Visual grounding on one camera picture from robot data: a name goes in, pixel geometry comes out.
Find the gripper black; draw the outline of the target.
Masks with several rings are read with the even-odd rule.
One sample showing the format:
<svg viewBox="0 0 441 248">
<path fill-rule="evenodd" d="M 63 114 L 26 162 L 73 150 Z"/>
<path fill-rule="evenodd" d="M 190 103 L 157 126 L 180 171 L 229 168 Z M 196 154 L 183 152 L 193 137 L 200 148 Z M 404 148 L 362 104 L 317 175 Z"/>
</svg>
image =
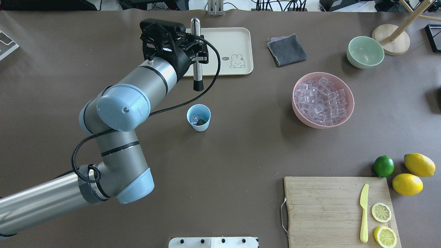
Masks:
<svg viewBox="0 0 441 248">
<path fill-rule="evenodd" d="M 204 36 L 187 33 L 182 23 L 148 18 L 142 20 L 139 26 L 145 60 L 166 60 L 179 78 L 196 61 L 208 63 L 207 41 Z"/>
</svg>

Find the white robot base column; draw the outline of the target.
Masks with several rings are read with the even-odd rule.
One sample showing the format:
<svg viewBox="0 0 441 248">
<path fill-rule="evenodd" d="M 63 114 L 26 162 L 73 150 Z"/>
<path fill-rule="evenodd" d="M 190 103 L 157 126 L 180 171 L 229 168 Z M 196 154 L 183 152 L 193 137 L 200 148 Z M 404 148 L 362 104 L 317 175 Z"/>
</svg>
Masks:
<svg viewBox="0 0 441 248">
<path fill-rule="evenodd" d="M 258 248 L 257 237 L 175 237 L 169 248 Z"/>
</svg>

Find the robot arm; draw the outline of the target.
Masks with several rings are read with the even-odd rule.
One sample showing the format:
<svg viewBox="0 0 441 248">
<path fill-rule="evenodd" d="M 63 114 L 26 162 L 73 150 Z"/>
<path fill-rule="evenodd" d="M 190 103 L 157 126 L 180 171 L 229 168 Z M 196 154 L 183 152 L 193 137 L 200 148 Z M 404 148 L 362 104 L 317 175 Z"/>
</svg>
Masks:
<svg viewBox="0 0 441 248">
<path fill-rule="evenodd" d="M 140 22 L 140 30 L 144 62 L 79 113 L 89 137 L 74 149 L 72 171 L 1 199 L 1 240 L 111 197 L 129 204 L 154 189 L 135 129 L 157 114 L 152 109 L 191 66 L 208 63 L 212 45 L 197 17 L 189 33 L 181 23 L 152 18 Z"/>
</svg>

